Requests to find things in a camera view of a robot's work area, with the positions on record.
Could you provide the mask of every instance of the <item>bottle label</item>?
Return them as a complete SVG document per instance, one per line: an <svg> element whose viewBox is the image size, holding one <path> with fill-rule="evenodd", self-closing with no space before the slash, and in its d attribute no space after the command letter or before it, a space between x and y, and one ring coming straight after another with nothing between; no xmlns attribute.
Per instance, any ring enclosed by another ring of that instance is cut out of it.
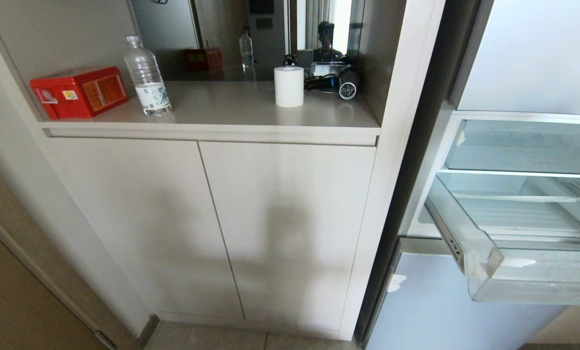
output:
<svg viewBox="0 0 580 350"><path fill-rule="evenodd" d="M171 106L164 83L149 83L136 86L136 93L145 111Z"/></svg>

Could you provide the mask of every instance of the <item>door frame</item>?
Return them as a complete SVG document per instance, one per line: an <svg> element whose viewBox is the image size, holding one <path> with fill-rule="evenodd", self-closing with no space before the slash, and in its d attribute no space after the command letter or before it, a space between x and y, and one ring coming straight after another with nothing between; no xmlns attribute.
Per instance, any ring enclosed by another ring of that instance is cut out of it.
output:
<svg viewBox="0 0 580 350"><path fill-rule="evenodd" d="M141 350L158 324L153 315L137 340L58 252L0 177L0 241L93 333L119 349Z"/></svg>

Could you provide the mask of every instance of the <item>bottle cap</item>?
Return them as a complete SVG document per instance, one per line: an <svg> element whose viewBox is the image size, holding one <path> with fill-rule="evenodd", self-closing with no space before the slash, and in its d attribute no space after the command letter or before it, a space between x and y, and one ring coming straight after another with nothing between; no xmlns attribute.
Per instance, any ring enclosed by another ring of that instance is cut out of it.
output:
<svg viewBox="0 0 580 350"><path fill-rule="evenodd" d="M138 35L128 35L125 37L125 40L128 42L128 44L138 44L141 42L141 38L139 38Z"/></svg>

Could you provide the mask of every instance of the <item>red box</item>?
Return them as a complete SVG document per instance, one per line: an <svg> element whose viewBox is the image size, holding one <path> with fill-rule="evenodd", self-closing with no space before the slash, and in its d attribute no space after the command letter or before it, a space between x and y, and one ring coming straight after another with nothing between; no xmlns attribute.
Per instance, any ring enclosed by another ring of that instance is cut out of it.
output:
<svg viewBox="0 0 580 350"><path fill-rule="evenodd" d="M93 118L127 102L117 67L81 68L30 81L50 119Z"/></svg>
<svg viewBox="0 0 580 350"><path fill-rule="evenodd" d="M212 70L223 66L223 53L220 47L207 49L185 49L186 66L190 70Z"/></svg>

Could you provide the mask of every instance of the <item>toilet paper roll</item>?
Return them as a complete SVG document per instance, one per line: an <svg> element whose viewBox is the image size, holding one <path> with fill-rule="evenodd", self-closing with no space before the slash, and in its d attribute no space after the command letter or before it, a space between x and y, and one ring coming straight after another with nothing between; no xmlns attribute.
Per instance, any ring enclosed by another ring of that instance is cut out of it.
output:
<svg viewBox="0 0 580 350"><path fill-rule="evenodd" d="M280 107L303 105L303 68L275 68L275 103Z"/></svg>

